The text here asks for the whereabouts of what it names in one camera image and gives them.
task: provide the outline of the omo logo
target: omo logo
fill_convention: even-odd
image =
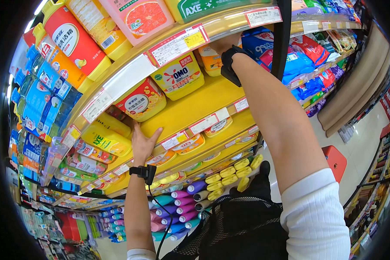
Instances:
[[[187,78],[189,76],[189,70],[186,66],[182,68],[181,65],[176,64],[171,66],[163,75],[165,75],[163,78],[165,83],[172,86]]]

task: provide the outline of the green label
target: green label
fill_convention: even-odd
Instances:
[[[182,18],[188,18],[202,11],[212,8],[222,7],[229,3],[244,2],[249,0],[183,0],[177,4],[177,8]]]
[[[123,6],[122,8],[119,9],[119,11],[123,11],[125,8],[129,7],[130,5],[136,3],[138,0],[131,0],[130,2],[128,2],[127,4],[125,4],[125,6]]]
[[[161,80],[162,76],[160,74],[155,75],[155,80]]]

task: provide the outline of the pink grapefruit detergent bottle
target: pink grapefruit detergent bottle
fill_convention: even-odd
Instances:
[[[135,46],[175,21],[163,0],[99,0]]]

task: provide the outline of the white sleeve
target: white sleeve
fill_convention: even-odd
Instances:
[[[289,233],[289,259],[348,259],[351,242],[330,168],[322,169],[281,195],[281,226]]]
[[[134,248],[127,251],[127,260],[156,260],[156,253],[147,249]]]

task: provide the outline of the lemon image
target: lemon image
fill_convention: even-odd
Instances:
[[[112,30],[114,30],[115,28],[115,22],[113,21],[113,19],[109,19],[106,23],[106,29],[111,32]]]

